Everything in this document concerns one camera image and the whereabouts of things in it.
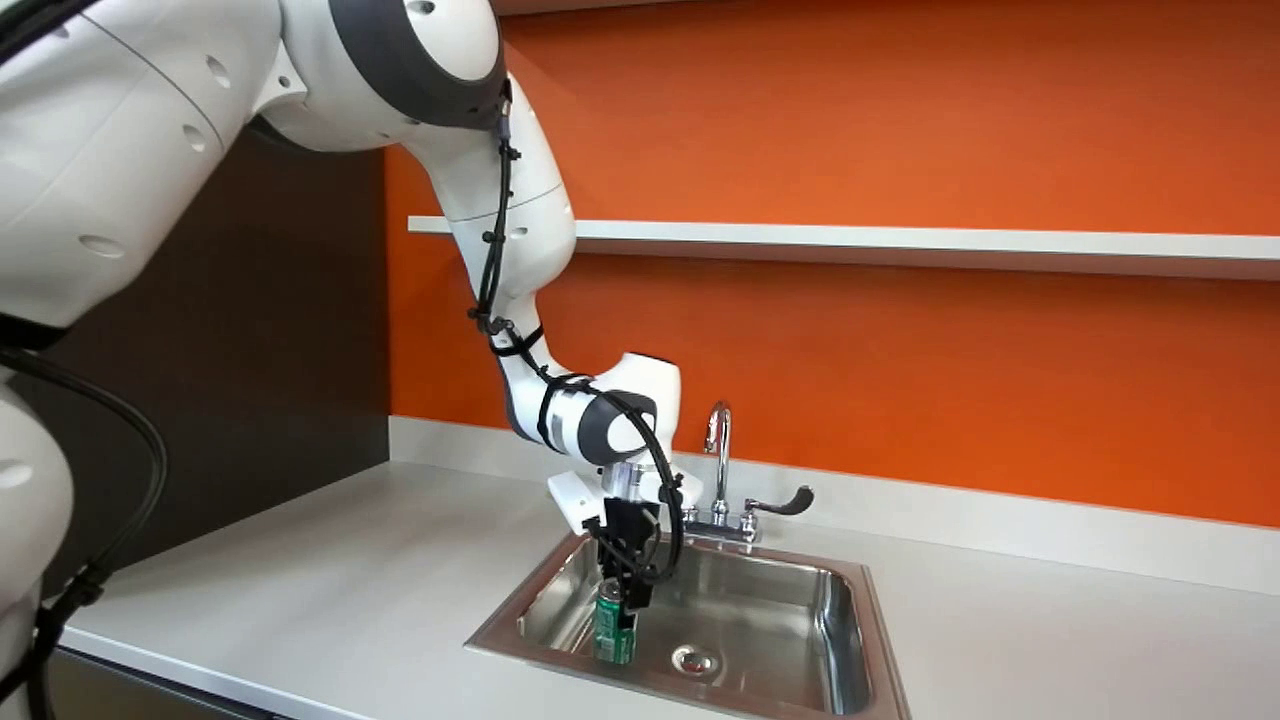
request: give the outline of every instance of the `sink drain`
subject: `sink drain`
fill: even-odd
[[[679,649],[673,654],[673,667],[677,667],[679,677],[718,677],[718,672],[720,672],[720,658],[712,658],[712,654],[703,654],[703,649],[697,649],[697,645],[679,645]]]

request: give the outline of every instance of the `green object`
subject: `green object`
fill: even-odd
[[[624,602],[600,591],[592,617],[592,658],[605,665],[633,665],[637,658],[637,630]]]

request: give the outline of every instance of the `faucet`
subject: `faucet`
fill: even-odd
[[[758,513],[772,513],[772,515],[800,515],[813,503],[813,488],[800,486],[791,499],[783,503],[759,503],[759,499],[746,499],[741,521],[734,525],[729,513],[729,450],[734,450],[734,412],[720,399],[707,416],[707,455],[718,455],[718,496],[712,496],[712,513],[689,513],[685,515],[685,532],[689,542],[729,542],[729,543],[746,543],[749,552],[758,548],[759,535],[759,521]]]

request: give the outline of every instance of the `orange wall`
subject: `orange wall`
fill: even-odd
[[[1280,3],[685,0],[508,21],[582,218],[1280,233]],[[388,156],[394,412],[503,424]],[[1280,283],[576,258],[561,361],[685,368],[679,450],[1280,528]]]

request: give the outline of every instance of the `black cable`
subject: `black cable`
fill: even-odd
[[[677,565],[679,565],[679,548],[685,548],[685,499],[679,499],[679,477],[673,474],[655,433],[643,424],[643,416],[611,396],[611,391],[600,391],[592,383],[576,383],[573,377],[551,377],[544,365],[531,361],[531,337],[517,337],[517,328],[499,318],[491,318],[491,306],[495,306],[495,294],[499,294],[499,281],[503,281],[503,248],[508,248],[508,203],[511,203],[511,165],[519,161],[519,151],[511,147],[511,130],[508,130],[508,109],[503,109],[503,120],[495,130],[495,151],[499,151],[499,200],[495,200],[495,218],[491,218],[491,233],[483,233],[483,244],[488,244],[488,258],[483,258],[483,268],[480,268],[480,289],[478,289],[478,306],[473,306],[473,321],[480,325],[483,337],[499,337],[508,334],[508,350],[495,350],[499,357],[519,357],[544,383],[548,383],[548,396],[551,391],[592,391],[600,396],[605,405],[611,405],[643,442],[651,464],[655,464],[655,477],[659,477],[659,499],[673,515],[673,548],[669,548],[669,568],[655,571],[655,578],[673,578]]]
[[[127,515],[127,525],[122,528],[122,535],[104,548],[104,552],[91,552],[70,580],[63,587],[40,606],[35,614],[35,640],[34,649],[23,654],[23,660],[0,677],[0,705],[29,683],[34,692],[34,712],[47,712],[47,698],[46,698],[46,667],[47,667],[47,658],[55,654],[55,640],[63,637],[70,621],[78,617],[78,608],[85,606],[97,606],[104,598],[104,586],[112,580],[112,571],[127,562],[132,543],[145,535],[145,528],[152,525],[158,515],[158,503],[163,496],[163,486],[170,486],[170,446],[161,437],[161,429],[141,412],[132,408],[127,399],[72,377],[63,365],[47,361],[47,357],[35,357],[29,350],[5,350],[0,343],[0,365],[5,368],[15,368],[23,377],[35,377],[46,383],[55,383],[90,405],[101,405],[104,412],[112,412],[125,429],[132,429],[141,437],[141,446],[148,450],[148,488],[138,503],[138,513]]]

